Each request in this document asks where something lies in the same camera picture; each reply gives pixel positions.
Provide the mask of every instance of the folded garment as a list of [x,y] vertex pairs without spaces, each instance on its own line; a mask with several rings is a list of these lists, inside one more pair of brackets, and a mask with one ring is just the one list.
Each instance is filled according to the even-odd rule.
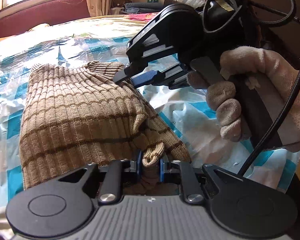
[[130,81],[112,81],[123,68],[98,61],[81,68],[34,66],[20,130],[25,188],[87,163],[131,159],[137,149],[149,174],[145,188],[157,181],[154,167],[164,151],[190,161],[185,145]]
[[156,9],[158,12],[160,12],[164,8],[164,5],[159,2],[132,2],[132,3],[125,3],[124,7],[126,9],[129,8]]
[[153,13],[160,12],[161,10],[148,9],[148,8],[127,8],[125,12],[127,13]]

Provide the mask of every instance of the bed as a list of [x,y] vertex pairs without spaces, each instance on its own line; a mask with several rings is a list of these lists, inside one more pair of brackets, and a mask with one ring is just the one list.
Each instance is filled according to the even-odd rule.
[[[31,67],[52,63],[78,67],[91,60],[128,62],[125,50],[155,14],[94,17],[40,28],[0,41],[0,234],[11,238],[4,215],[9,200],[23,190],[18,153],[20,122]],[[174,65],[176,55],[149,63],[147,70]],[[194,167],[215,163],[232,172],[252,151],[250,141],[222,140],[215,112],[205,101],[205,90],[191,87],[169,90],[143,86],[141,94],[186,144]],[[285,192],[295,172],[299,153],[284,149],[260,154],[247,176]]]

